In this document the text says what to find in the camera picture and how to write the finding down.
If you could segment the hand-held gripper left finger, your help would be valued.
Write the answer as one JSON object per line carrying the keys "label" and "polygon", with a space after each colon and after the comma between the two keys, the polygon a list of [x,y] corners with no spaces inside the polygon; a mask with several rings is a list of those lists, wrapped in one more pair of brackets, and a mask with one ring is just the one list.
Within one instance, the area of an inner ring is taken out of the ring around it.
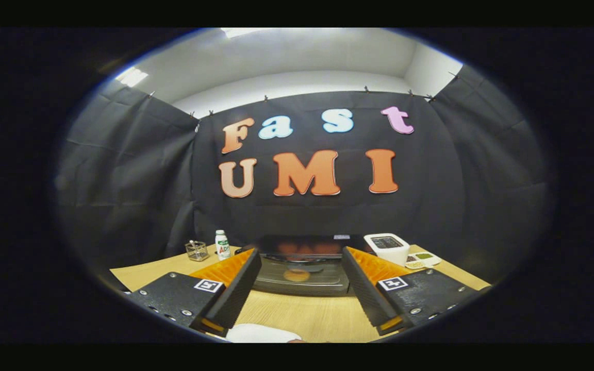
{"label": "hand-held gripper left finger", "polygon": [[127,298],[153,317],[181,328],[225,336],[233,328],[261,270],[252,248],[197,272],[169,272]]}

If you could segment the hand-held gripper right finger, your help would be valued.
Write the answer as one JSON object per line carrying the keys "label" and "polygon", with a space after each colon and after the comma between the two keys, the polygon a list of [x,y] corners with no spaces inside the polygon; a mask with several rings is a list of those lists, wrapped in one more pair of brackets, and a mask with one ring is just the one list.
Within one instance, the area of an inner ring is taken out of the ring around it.
{"label": "hand-held gripper right finger", "polygon": [[413,270],[344,247],[341,263],[366,317],[380,335],[424,326],[491,287],[445,261]]}

